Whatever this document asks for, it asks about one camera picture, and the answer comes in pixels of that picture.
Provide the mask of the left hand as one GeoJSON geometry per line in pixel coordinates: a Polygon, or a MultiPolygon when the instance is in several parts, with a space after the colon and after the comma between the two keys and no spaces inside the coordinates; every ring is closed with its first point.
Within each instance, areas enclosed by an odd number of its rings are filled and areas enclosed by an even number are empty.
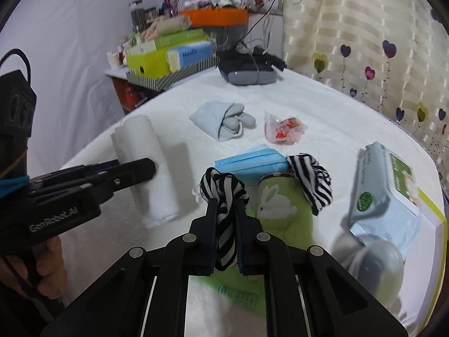
{"type": "MultiPolygon", "coordinates": [[[[55,236],[46,241],[46,246],[36,259],[36,270],[42,277],[37,290],[50,300],[60,298],[65,294],[68,285],[68,275],[62,257],[62,241],[55,236]]],[[[19,285],[17,278],[1,259],[1,283],[16,291],[20,296],[26,294],[19,285]]]]}

